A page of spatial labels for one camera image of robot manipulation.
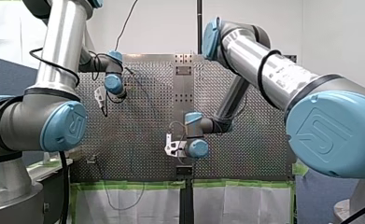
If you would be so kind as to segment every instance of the logo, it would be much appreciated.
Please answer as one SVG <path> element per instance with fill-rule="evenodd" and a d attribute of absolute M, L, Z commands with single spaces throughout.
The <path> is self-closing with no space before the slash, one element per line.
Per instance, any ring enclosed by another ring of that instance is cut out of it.
<path fill-rule="evenodd" d="M 69 125 L 70 136 L 79 139 L 83 135 L 85 122 L 86 122 L 85 117 L 74 112 L 74 114 L 72 114 L 71 125 Z"/>
<path fill-rule="evenodd" d="M 337 114 L 329 115 L 315 108 L 298 130 L 299 141 L 324 161 L 348 143 L 352 137 L 351 130 L 337 120 Z"/>

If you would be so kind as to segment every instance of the perforated metal panel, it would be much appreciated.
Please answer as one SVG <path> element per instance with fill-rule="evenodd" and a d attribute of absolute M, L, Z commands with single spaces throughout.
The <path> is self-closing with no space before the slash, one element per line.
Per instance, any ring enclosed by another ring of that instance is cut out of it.
<path fill-rule="evenodd" d="M 194 107 L 211 116 L 233 74 L 199 56 L 192 60 L 194 101 L 186 110 Z M 125 70 L 128 98 L 120 105 L 109 102 L 108 118 L 94 100 L 104 75 L 93 82 L 91 74 L 81 74 L 77 91 L 89 112 L 89 122 L 80 147 L 81 160 L 71 170 L 73 182 L 175 180 L 175 160 L 163 150 L 169 123 L 180 119 L 180 112 L 174 110 L 175 55 L 128 55 L 124 65 L 136 75 Z M 206 136 L 211 154 L 197 162 L 195 177 L 286 180 L 291 176 L 293 155 L 288 150 L 282 113 L 270 108 L 253 88 L 247 96 L 246 112 L 236 119 L 232 133 Z M 86 163 L 92 155 L 98 155 L 98 166 Z"/>
<path fill-rule="evenodd" d="M 119 105 L 108 102 L 108 118 L 94 100 L 104 74 L 95 82 L 91 74 L 80 75 L 77 92 L 89 121 L 81 145 L 82 160 L 72 167 L 72 181 L 174 179 L 174 162 L 164 152 L 165 133 L 173 119 L 173 56 L 125 56 L 124 66 L 136 75 L 124 71 L 128 97 Z M 86 163 L 92 155 L 98 155 L 100 167 Z"/>
<path fill-rule="evenodd" d="M 211 117 L 234 74 L 198 56 L 195 62 L 195 109 Z M 288 146 L 283 118 L 282 112 L 269 106 L 260 92 L 250 86 L 245 112 L 234 119 L 232 133 L 205 137 L 210 156 L 197 162 L 196 178 L 290 179 L 294 155 Z"/>

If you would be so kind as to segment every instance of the black pole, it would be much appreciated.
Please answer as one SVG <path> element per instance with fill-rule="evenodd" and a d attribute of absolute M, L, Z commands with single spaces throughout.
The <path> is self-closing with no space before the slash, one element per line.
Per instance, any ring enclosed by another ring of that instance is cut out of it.
<path fill-rule="evenodd" d="M 197 0 L 197 52 L 202 54 L 203 43 L 203 0 Z"/>

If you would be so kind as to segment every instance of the wall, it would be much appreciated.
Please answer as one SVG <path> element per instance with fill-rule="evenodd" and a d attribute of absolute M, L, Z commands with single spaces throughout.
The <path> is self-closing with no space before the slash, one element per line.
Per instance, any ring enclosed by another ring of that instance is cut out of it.
<path fill-rule="evenodd" d="M 95 11 L 88 21 L 88 30 L 97 51 L 107 52 L 115 47 L 132 3 L 133 0 L 105 0 L 105 7 Z M 301 0 L 212 0 L 204 1 L 203 9 L 204 26 L 216 16 L 259 24 L 269 33 L 275 48 L 286 54 L 302 54 Z M 197 52 L 196 24 L 196 0 L 138 1 L 119 50 L 122 53 Z"/>
<path fill-rule="evenodd" d="M 303 2 L 303 66 L 365 87 L 365 0 Z"/>
<path fill-rule="evenodd" d="M 46 25 L 22 2 L 0 1 L 0 59 L 37 68 L 28 52 L 43 47 L 45 34 Z"/>

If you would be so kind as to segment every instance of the robotic arm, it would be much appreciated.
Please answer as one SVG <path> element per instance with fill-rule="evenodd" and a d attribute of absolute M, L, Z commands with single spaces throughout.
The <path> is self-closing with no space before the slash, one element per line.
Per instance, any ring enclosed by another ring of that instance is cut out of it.
<path fill-rule="evenodd" d="M 268 40 L 252 25 L 221 20 L 207 25 L 204 57 L 236 77 L 214 119 L 198 112 L 186 115 L 187 155 L 208 150 L 204 133 L 230 129 L 249 83 L 285 112 L 289 144 L 305 164 L 323 175 L 365 178 L 365 88 L 339 75 L 311 73 L 269 50 Z"/>
<path fill-rule="evenodd" d="M 120 54 L 89 53 L 88 20 L 100 0 L 24 0 L 48 26 L 36 82 L 23 96 L 0 96 L 0 223 L 43 223 L 43 192 L 32 183 L 22 151 L 63 152 L 76 147 L 87 112 L 75 91 L 77 71 L 106 72 L 105 89 L 125 97 Z"/>

